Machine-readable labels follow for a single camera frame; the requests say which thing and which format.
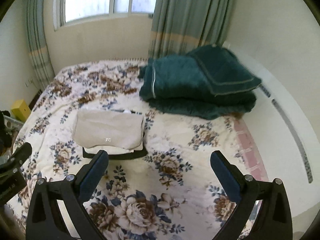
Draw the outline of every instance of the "white wall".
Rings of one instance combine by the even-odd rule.
[[[44,0],[44,30],[57,74],[63,67],[111,58],[147,58],[152,20],[147,15],[99,19],[54,31],[53,0]]]
[[[269,179],[283,180],[293,216],[294,240],[307,230],[320,199],[320,27],[303,0],[236,0],[224,46],[263,79],[272,97],[257,90],[244,120]],[[293,137],[271,104],[275,98],[308,156],[309,184]]]
[[[24,13],[24,0],[15,0],[0,22],[1,110],[10,110],[19,99],[29,104],[37,93],[34,85],[25,85],[28,77],[36,78],[28,55]]]
[[[303,0],[236,0],[226,43],[267,68],[320,140],[320,27]]]

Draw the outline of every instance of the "blue gripper pad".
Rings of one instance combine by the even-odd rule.
[[[214,173],[218,177],[218,180],[220,181],[230,201],[238,204],[241,201],[240,185],[236,181],[236,179],[233,177],[231,171],[227,168],[227,166],[220,159],[220,157],[216,152],[217,151],[211,154],[211,158],[210,158],[211,168],[213,169]]]
[[[94,192],[96,186],[98,185],[101,177],[103,176],[104,172],[106,171],[108,164],[109,164],[109,157],[106,151],[100,150],[97,153],[89,164],[93,162],[91,168],[87,171],[86,175],[81,180],[79,184],[79,201],[81,203],[89,201],[92,193]]]

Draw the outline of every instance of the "bed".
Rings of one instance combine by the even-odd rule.
[[[72,140],[78,109],[132,109],[145,116],[148,155],[109,162],[108,170],[84,206],[107,239],[212,239],[235,207],[210,167],[220,150],[243,173],[268,180],[244,122],[232,116],[208,121],[163,114],[139,98],[137,78],[143,60],[99,61],[62,69],[37,101],[20,130],[14,150],[32,145],[22,172],[27,187],[8,202],[23,232],[35,183],[76,174],[90,159]],[[62,209],[72,236],[66,210]],[[126,214],[134,215],[134,220]],[[251,229],[248,220],[242,237]]]

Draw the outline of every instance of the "screw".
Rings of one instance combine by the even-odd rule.
[[[44,183],[44,179],[43,178],[38,179],[37,184],[41,185],[42,183]]]
[[[282,184],[282,180],[281,180],[281,179],[278,179],[278,178],[275,179],[275,182],[276,182],[276,184],[278,184],[278,185],[281,185],[281,184]]]
[[[67,181],[73,181],[74,178],[75,178],[75,176],[73,174],[69,174],[68,176],[66,176]]]
[[[245,175],[244,178],[245,178],[246,181],[252,181],[253,180],[253,177],[251,175],[249,175],[249,174]]]

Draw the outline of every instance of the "curtain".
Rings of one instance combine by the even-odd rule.
[[[205,44],[222,45],[233,0],[156,0],[149,57],[184,54]]]
[[[38,79],[41,89],[44,91],[55,74],[51,65],[44,35],[43,2],[44,0],[26,1],[26,26],[29,58],[36,78]]]

